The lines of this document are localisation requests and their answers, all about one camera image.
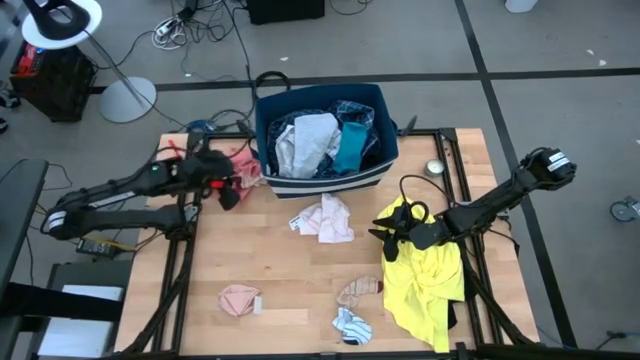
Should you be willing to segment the white container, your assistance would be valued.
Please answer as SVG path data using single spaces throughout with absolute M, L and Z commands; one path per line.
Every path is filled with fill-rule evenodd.
M 531 11 L 539 0 L 505 0 L 505 8 L 514 14 Z

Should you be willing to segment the black crate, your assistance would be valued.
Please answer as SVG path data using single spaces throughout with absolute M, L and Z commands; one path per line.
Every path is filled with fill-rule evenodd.
M 41 67 L 33 76 L 18 77 L 11 70 L 9 80 L 14 93 L 51 122 L 82 119 L 96 69 L 77 46 L 46 50 Z

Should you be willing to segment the salmon pink cloth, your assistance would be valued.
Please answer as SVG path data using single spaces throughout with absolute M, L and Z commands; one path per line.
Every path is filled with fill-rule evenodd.
M 241 317 L 253 311 L 255 298 L 260 291 L 251 286 L 231 284 L 218 295 L 220 308 L 234 317 Z

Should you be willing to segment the white striped sock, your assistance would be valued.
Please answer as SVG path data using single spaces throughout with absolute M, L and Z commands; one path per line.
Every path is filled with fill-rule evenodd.
M 333 319 L 332 325 L 341 333 L 341 339 L 347 345 L 366 345 L 373 336 L 371 326 L 345 307 L 338 308 L 337 316 Z

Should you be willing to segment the black desk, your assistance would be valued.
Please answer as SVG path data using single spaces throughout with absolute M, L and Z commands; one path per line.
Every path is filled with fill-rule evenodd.
M 3 296 L 48 169 L 45 160 L 0 162 L 0 298 Z

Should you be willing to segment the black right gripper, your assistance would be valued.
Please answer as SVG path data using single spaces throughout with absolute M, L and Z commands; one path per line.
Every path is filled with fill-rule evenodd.
M 374 221 L 378 226 L 393 226 L 394 233 L 378 229 L 369 229 L 368 232 L 383 242 L 410 241 L 416 248 L 428 248 L 428 216 L 429 208 L 424 202 L 402 202 L 391 216 Z

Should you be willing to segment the beige striped sock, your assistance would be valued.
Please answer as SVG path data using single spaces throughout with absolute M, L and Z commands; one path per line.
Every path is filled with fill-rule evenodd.
M 336 302 L 346 308 L 357 306 L 359 299 L 363 295 L 379 294 L 382 292 L 384 284 L 374 276 L 361 276 L 346 285 L 336 297 Z

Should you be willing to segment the blue plaid shirt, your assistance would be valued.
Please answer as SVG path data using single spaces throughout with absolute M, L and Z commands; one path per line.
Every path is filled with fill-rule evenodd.
M 367 140 L 362 151 L 362 161 L 360 170 L 365 168 L 365 163 L 373 161 L 378 156 L 381 148 L 381 140 L 378 131 L 375 128 L 375 110 L 367 105 L 348 100 L 337 100 L 326 109 L 303 109 L 290 112 L 277 120 L 272 121 L 268 125 L 267 130 L 267 154 L 268 167 L 270 173 L 278 175 L 278 163 L 275 153 L 275 144 L 277 137 L 284 131 L 287 125 L 293 125 L 297 117 L 311 114 L 331 113 L 338 121 L 339 129 L 342 133 L 343 124 L 345 122 L 357 122 L 367 128 Z M 357 172 L 340 175 L 332 169 L 334 158 L 325 155 L 323 161 L 316 169 L 316 173 L 308 179 L 328 179 L 340 176 L 355 174 Z

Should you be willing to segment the teal garment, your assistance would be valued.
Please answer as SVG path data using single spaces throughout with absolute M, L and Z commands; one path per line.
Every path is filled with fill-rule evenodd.
M 367 140 L 367 128 L 357 122 L 345 122 L 340 147 L 332 169 L 340 174 L 357 172 L 362 161 L 362 151 Z

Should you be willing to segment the white garment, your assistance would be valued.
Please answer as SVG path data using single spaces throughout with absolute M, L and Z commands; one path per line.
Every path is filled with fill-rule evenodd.
M 295 158 L 295 127 L 293 125 L 287 125 L 277 137 L 275 153 L 278 163 L 278 175 L 280 177 L 293 178 Z

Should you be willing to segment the coral pink garment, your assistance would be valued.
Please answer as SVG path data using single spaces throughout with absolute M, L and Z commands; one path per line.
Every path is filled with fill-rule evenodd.
M 260 161 L 248 147 L 231 148 L 228 156 L 233 165 L 232 188 L 243 200 L 254 187 L 265 183 Z

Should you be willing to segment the yellow shirt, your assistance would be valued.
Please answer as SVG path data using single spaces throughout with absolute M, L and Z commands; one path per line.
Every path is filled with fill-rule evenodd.
M 395 261 L 382 261 L 384 308 L 413 337 L 447 352 L 454 325 L 449 305 L 465 300 L 459 246 L 448 242 L 419 250 L 401 242 L 398 250 Z

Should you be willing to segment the navy white striped fabric bin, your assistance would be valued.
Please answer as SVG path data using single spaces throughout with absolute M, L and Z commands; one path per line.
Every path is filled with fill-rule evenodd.
M 268 125 L 297 110 L 326 109 L 337 100 L 367 105 L 375 110 L 375 128 L 381 140 L 378 156 L 355 174 L 328 179 L 293 179 L 270 173 L 267 154 Z M 286 91 L 257 101 L 256 142 L 258 159 L 268 185 L 279 199 L 298 199 L 377 185 L 399 155 L 397 126 L 391 119 L 379 86 L 373 84 L 321 85 Z

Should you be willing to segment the light pink shirt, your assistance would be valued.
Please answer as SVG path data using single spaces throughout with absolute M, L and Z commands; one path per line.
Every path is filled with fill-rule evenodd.
M 349 226 L 350 215 L 348 207 L 337 196 L 324 193 L 319 203 L 298 214 L 297 229 L 301 235 L 316 235 L 319 243 L 351 242 L 355 235 Z

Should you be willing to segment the grey garment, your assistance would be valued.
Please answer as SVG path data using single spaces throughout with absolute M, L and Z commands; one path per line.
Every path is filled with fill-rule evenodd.
M 342 133 L 331 113 L 297 117 L 294 121 L 294 157 L 292 177 L 308 179 L 325 155 L 337 155 Z

